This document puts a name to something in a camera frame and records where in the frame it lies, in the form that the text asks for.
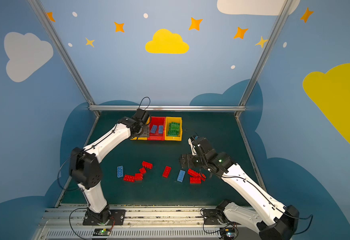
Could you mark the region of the light blue lego brick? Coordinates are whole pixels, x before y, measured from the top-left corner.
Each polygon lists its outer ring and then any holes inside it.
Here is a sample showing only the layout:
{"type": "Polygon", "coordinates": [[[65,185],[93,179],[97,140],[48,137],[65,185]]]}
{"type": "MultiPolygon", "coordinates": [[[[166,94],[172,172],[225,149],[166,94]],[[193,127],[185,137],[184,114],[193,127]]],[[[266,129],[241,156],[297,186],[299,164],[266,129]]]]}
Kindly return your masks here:
{"type": "Polygon", "coordinates": [[[180,170],[177,177],[177,181],[182,183],[184,181],[185,175],[186,175],[186,172],[184,170],[180,170]]]}
{"type": "Polygon", "coordinates": [[[157,129],[158,129],[157,125],[152,125],[151,130],[150,130],[150,134],[154,135],[156,133],[157,129]]]}

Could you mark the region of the green lego brick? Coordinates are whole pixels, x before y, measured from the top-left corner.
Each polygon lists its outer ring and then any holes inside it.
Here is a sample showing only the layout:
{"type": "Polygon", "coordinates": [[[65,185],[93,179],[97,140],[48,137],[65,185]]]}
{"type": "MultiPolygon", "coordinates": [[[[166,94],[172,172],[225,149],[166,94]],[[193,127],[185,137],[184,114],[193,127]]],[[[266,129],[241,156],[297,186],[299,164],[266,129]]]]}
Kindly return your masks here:
{"type": "Polygon", "coordinates": [[[178,137],[180,135],[180,129],[169,129],[167,136],[169,137],[178,137]]]}
{"type": "Polygon", "coordinates": [[[179,129],[180,128],[180,123],[176,123],[176,122],[171,122],[169,124],[170,129],[179,129]]]}

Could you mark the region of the light blue lego brick corner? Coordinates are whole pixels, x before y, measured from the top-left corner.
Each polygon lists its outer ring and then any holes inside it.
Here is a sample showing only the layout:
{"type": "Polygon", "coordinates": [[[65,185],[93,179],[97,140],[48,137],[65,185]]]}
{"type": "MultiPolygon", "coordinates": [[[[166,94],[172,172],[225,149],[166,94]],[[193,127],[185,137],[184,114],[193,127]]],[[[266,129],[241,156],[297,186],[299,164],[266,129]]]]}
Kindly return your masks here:
{"type": "Polygon", "coordinates": [[[123,178],[124,177],[124,167],[118,166],[117,167],[117,178],[123,178]]]}

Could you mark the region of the light blue lego brick side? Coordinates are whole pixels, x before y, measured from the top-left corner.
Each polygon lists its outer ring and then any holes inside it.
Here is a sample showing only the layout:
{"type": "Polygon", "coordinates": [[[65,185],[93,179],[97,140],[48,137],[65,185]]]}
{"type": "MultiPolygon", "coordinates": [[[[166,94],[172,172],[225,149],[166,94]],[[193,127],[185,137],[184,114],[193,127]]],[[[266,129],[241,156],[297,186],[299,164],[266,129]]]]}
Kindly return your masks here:
{"type": "Polygon", "coordinates": [[[162,135],[163,132],[164,132],[164,126],[163,125],[158,126],[158,134],[162,135]]]}

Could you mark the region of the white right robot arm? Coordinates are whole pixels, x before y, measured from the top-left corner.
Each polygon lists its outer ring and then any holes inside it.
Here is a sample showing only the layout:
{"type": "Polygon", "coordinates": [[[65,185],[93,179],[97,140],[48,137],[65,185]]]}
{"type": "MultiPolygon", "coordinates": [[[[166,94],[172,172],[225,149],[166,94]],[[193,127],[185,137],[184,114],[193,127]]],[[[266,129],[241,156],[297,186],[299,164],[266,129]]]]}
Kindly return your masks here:
{"type": "Polygon", "coordinates": [[[230,222],[238,223],[259,234],[262,240],[290,240],[296,233],[299,211],[285,206],[254,182],[225,152],[218,153],[206,138],[188,139],[191,153],[181,155],[182,168],[202,168],[234,188],[251,206],[240,207],[227,200],[217,211],[230,222]]]}

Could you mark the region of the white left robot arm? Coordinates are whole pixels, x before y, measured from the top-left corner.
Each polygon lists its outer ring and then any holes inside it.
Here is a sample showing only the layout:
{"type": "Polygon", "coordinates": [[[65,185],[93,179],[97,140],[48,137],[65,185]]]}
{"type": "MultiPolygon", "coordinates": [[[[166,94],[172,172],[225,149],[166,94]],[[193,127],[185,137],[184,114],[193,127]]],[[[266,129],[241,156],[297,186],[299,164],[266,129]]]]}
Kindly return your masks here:
{"type": "Polygon", "coordinates": [[[101,162],[117,145],[127,139],[138,137],[148,125],[150,115],[137,109],[135,114],[121,118],[106,134],[84,148],[71,152],[69,175],[84,194],[88,207],[85,226],[106,226],[113,219],[109,204],[101,187],[103,172],[101,162]]]}

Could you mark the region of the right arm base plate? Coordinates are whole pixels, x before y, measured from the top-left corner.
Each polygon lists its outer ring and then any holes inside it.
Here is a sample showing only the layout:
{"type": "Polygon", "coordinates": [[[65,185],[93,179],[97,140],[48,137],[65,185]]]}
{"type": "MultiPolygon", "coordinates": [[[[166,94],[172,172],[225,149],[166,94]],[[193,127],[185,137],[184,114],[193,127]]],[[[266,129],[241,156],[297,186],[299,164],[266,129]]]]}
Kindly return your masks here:
{"type": "Polygon", "coordinates": [[[223,225],[228,223],[228,219],[219,209],[202,208],[200,213],[204,219],[204,225],[223,225]]]}

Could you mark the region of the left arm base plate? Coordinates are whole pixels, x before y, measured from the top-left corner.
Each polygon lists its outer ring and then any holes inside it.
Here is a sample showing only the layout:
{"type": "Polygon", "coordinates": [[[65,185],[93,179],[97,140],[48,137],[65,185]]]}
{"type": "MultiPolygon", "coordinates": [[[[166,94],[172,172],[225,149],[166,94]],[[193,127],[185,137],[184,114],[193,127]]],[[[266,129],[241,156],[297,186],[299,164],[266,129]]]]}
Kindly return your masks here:
{"type": "Polygon", "coordinates": [[[84,226],[121,226],[124,223],[126,211],[121,209],[104,209],[100,213],[87,210],[83,221],[84,226]]]}

